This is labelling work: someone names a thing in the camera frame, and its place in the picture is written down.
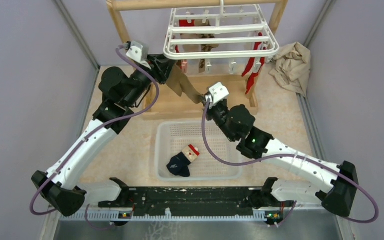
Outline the tan brown sock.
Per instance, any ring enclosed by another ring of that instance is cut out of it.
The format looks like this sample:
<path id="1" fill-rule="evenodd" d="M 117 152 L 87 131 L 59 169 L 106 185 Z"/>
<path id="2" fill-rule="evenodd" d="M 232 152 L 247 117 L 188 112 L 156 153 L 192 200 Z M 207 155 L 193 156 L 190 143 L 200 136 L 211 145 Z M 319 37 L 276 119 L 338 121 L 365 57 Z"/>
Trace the tan brown sock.
<path id="1" fill-rule="evenodd" d="M 196 90 L 188 76 L 176 64 L 170 72 L 166 85 L 179 97 L 185 94 L 194 104 L 203 102 L 204 95 Z"/>

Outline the navy santa sock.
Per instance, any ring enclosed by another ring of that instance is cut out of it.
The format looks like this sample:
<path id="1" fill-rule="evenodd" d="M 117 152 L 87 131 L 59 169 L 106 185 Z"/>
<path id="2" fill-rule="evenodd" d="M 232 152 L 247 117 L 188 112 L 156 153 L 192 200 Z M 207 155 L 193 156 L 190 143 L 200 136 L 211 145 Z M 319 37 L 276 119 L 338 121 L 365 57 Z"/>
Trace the navy santa sock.
<path id="1" fill-rule="evenodd" d="M 166 165 L 167 170 L 174 176 L 190 177 L 189 166 L 200 156 L 199 148 L 189 144 L 177 155 L 173 156 Z"/>

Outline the white clip drying hanger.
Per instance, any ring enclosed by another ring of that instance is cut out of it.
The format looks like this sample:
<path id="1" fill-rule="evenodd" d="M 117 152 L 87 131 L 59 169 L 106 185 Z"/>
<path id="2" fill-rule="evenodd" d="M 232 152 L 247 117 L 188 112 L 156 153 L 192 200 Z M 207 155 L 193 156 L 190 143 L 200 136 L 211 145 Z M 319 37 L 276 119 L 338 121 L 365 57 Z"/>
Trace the white clip drying hanger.
<path id="1" fill-rule="evenodd" d="M 172 60 L 197 60 L 208 73 L 214 60 L 228 61 L 234 74 L 239 60 L 270 60 L 280 50 L 259 4 L 173 8 L 163 54 Z"/>

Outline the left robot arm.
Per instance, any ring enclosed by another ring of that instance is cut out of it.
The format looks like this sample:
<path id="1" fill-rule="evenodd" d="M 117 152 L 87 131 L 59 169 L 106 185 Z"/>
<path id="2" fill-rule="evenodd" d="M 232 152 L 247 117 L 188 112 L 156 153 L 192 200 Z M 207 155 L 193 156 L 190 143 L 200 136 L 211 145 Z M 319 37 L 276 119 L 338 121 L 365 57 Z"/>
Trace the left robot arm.
<path id="1" fill-rule="evenodd" d="M 109 67 L 102 76 L 98 88 L 102 103 L 92 120 L 67 153 L 47 171 L 36 171 L 31 180 L 37 188 L 30 202 L 30 212 L 35 211 L 38 197 L 45 199 L 55 211 L 69 217 L 83 206 L 100 205 L 105 202 L 124 207 L 129 203 L 130 193 L 123 189 L 122 182 L 111 178 L 103 182 L 80 184 L 79 179 L 100 151 L 116 138 L 131 118 L 149 110 L 133 112 L 138 99 L 152 86 L 158 90 L 164 85 L 176 64 L 175 60 L 162 54 L 151 54 L 142 63 L 121 58 L 135 68 L 126 75 L 119 67 Z"/>

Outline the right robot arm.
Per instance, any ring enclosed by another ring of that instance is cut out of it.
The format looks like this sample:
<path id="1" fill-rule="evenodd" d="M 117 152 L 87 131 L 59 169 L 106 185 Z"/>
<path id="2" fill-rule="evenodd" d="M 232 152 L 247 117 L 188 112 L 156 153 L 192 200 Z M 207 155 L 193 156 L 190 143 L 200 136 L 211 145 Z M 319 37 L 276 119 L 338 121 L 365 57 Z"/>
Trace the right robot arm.
<path id="1" fill-rule="evenodd" d="M 206 142 L 207 150 L 217 161 L 235 167 L 267 162 L 304 179 L 297 183 L 275 180 L 261 193 L 267 206 L 300 201 L 321 204 L 328 212 L 343 218 L 351 215 L 360 187 L 353 163 L 324 161 L 287 146 L 272 134 L 255 127 L 256 119 L 244 105 L 228 108 L 226 100 L 216 105 L 205 103 L 201 121 L 203 129 L 208 120 L 214 121 L 230 142 L 237 142 L 236 150 L 249 159 L 246 162 L 228 162 L 218 157 Z"/>

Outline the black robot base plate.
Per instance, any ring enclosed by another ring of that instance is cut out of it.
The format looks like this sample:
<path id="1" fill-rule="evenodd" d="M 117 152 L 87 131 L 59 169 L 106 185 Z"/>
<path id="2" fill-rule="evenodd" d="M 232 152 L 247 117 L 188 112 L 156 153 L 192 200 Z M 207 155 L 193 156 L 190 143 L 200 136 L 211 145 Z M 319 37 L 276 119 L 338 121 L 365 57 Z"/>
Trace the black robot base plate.
<path id="1" fill-rule="evenodd" d="M 224 219 L 251 217 L 255 210 L 281 210 L 292 201 L 276 200 L 263 187 L 124 187 L 113 201 L 100 201 L 99 208 L 132 209 L 134 217 L 172 217 L 183 219 Z"/>

